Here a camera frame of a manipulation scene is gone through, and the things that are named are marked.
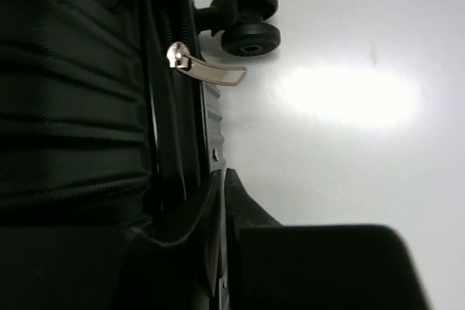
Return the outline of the black hard-shell suitcase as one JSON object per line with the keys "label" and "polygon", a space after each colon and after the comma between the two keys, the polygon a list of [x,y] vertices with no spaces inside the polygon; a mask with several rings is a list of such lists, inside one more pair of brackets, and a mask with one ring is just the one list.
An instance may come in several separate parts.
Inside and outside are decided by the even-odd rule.
{"label": "black hard-shell suitcase", "polygon": [[219,86],[274,51],[278,0],[1,0],[1,307],[120,309],[134,233],[222,183],[215,309],[228,309]]}

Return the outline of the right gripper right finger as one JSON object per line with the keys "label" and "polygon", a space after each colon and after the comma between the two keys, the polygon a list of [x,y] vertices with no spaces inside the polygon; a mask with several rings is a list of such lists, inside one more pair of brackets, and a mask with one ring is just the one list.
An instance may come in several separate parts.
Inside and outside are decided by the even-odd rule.
{"label": "right gripper right finger", "polygon": [[290,227],[225,176],[233,309],[427,309],[408,249],[376,224]]}

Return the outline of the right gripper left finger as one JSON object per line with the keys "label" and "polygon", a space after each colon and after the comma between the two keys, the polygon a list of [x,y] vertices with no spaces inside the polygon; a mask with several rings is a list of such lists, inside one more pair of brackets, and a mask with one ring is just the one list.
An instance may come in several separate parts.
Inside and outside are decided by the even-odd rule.
{"label": "right gripper left finger", "polygon": [[220,170],[154,228],[134,233],[120,309],[215,309],[221,267]]}

